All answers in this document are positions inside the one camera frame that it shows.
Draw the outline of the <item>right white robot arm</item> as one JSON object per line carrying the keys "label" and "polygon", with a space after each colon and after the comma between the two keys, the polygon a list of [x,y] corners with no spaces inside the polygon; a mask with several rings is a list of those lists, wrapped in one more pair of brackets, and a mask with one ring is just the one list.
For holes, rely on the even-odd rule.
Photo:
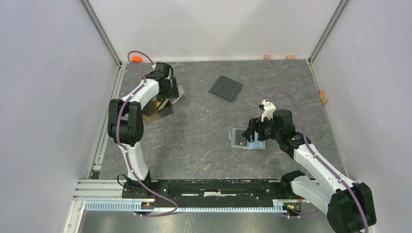
{"label": "right white robot arm", "polygon": [[271,117],[251,118],[242,133],[248,142],[275,140],[279,148],[303,166],[302,171],[282,176],[281,193],[287,198],[303,197],[327,217],[336,233],[366,233],[377,223],[373,194],[365,183],[357,183],[343,175],[320,154],[305,133],[298,132],[291,111],[273,111]]}

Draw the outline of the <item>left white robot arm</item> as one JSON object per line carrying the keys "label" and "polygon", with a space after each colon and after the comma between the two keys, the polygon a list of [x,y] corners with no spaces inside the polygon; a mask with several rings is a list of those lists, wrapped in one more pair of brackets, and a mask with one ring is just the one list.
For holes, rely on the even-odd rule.
{"label": "left white robot arm", "polygon": [[135,183],[134,191],[141,198],[151,195],[149,170],[145,165],[141,140],[144,133],[143,108],[154,97],[165,100],[179,97],[171,65],[157,62],[149,74],[128,95],[109,102],[107,133],[119,146],[127,165],[127,178]]}

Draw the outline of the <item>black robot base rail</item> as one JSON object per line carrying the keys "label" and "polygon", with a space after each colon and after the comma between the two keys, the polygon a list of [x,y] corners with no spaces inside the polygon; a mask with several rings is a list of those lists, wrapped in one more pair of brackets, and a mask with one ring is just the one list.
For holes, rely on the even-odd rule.
{"label": "black robot base rail", "polygon": [[281,180],[270,179],[159,179],[153,180],[149,188],[147,191],[138,182],[125,182],[121,196],[144,202],[153,199],[155,207],[171,208],[271,207],[274,200],[300,200]]}

